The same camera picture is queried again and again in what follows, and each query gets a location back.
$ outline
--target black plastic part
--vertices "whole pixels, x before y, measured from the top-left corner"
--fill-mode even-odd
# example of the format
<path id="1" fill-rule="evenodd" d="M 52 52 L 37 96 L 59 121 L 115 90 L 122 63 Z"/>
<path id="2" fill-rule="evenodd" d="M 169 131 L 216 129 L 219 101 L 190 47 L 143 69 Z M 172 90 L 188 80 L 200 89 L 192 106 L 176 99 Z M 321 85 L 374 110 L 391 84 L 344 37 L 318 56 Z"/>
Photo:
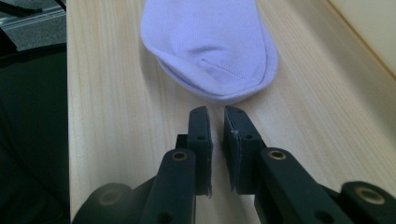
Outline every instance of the black plastic part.
<path id="1" fill-rule="evenodd" d="M 195 155 L 168 151 L 155 178 L 140 224 L 187 224 L 195 220 Z"/>
<path id="2" fill-rule="evenodd" d="M 261 190 L 272 196 L 284 223 L 353 223 L 288 151 L 263 149 L 256 164 L 265 185 Z"/>
<path id="3" fill-rule="evenodd" d="M 11 4 L 0 2 L 0 12 L 4 12 L 8 15 L 15 16 L 15 17 L 27 17 L 38 12 L 42 12 L 43 9 L 28 9 L 23 7 L 15 7 Z"/>
<path id="4" fill-rule="evenodd" d="M 345 183 L 339 202 L 355 223 L 396 223 L 396 199 L 372 184 L 360 181 Z"/>
<path id="5" fill-rule="evenodd" d="M 0 56 L 16 53 L 17 46 L 12 42 L 8 35 L 0 28 Z"/>
<path id="6" fill-rule="evenodd" d="M 196 195 L 212 194 L 212 138 L 206 106 L 193 109 L 189 118 L 187 149 L 196 157 Z"/>
<path id="7" fill-rule="evenodd" d="M 78 210 L 73 224 L 136 224 L 143 213 L 154 178 L 131 190 L 107 184 L 94 191 Z"/>
<path id="8" fill-rule="evenodd" d="M 257 188 L 257 172 L 254 158 L 265 147 L 245 111 L 226 106 L 224 110 L 223 152 L 230 173 L 232 189 L 239 194 L 254 194 Z"/>

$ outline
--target wooden table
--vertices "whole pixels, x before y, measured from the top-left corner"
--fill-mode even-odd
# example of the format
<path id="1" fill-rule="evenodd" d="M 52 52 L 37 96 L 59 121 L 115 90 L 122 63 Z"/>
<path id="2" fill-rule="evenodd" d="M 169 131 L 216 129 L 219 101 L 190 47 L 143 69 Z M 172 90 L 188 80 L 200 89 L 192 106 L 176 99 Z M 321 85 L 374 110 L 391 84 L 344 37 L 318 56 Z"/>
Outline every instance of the wooden table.
<path id="1" fill-rule="evenodd" d="M 101 185 L 134 188 L 156 175 L 207 105 L 213 197 L 197 199 L 196 223 L 259 223 L 252 196 L 230 192 L 220 152 L 223 105 L 176 84 L 144 48 L 143 0 L 69 1 L 68 97 L 71 213 Z M 236 104 L 270 147 L 289 150 L 321 184 L 362 180 L 396 195 L 396 81 L 326 1 L 259 0 L 279 52 L 266 90 Z"/>

